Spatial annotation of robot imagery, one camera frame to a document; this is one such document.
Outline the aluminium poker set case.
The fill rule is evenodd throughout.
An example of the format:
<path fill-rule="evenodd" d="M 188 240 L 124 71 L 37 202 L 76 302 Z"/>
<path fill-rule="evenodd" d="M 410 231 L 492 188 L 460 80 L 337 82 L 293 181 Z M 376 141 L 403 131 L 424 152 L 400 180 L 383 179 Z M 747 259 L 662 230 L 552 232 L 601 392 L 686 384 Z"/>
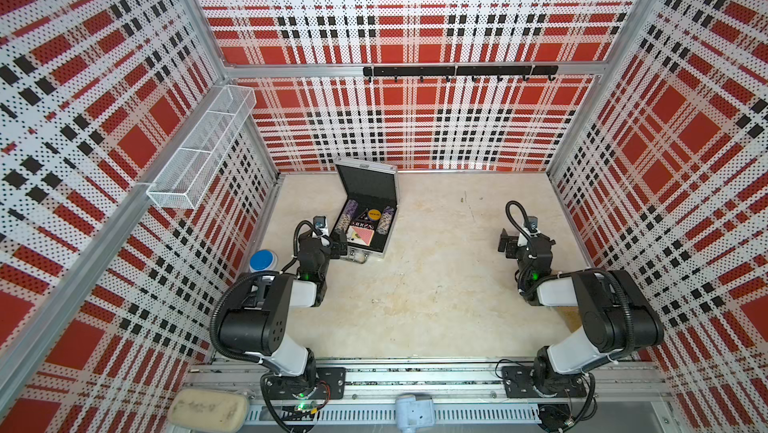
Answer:
<path fill-rule="evenodd" d="M 399 206 L 400 195 L 397 167 L 386 163 L 369 162 L 352 157 L 337 158 L 334 161 L 334 166 L 344 188 L 346 199 L 332 231 L 335 230 L 348 199 L 358 202 L 358 208 L 350 226 L 367 227 L 375 232 L 379 220 L 356 221 L 355 217 L 357 214 L 364 209 L 377 209 L 382 214 L 387 206 L 392 206 L 396 209 L 394 220 L 387 235 L 376 233 L 370 246 L 359 246 L 347 242 L 348 255 L 344 259 L 365 263 L 370 257 L 383 258 L 390 243 Z"/>

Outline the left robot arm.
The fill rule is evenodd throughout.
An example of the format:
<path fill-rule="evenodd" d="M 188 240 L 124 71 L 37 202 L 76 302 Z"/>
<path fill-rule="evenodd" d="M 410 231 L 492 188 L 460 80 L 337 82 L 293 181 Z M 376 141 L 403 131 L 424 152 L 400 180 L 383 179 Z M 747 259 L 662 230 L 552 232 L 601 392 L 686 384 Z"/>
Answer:
<path fill-rule="evenodd" d="M 244 273 L 223 293 L 210 321 L 211 344 L 226 358 L 265 367 L 263 390 L 271 400 L 338 400 L 346 369 L 319 367 L 312 350 L 289 336 L 288 317 L 322 304 L 330 262 L 347 254 L 347 241 L 306 232 L 294 235 L 294 246 L 294 273 Z"/>

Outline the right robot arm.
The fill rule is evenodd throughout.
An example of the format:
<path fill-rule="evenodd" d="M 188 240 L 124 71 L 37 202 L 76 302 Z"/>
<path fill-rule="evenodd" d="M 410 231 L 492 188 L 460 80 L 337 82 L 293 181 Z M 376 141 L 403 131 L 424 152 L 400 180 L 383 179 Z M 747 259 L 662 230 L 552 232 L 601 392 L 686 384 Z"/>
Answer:
<path fill-rule="evenodd" d="M 555 240 L 520 202 L 508 201 L 504 212 L 515 232 L 501 232 L 498 250 L 516 261 L 521 298 L 531 306 L 574 307 L 581 322 L 567 338 L 537 352 L 530 376 L 538 395 L 555 397 L 592 370 L 662 343 L 662 321 L 627 271 L 556 272 Z"/>

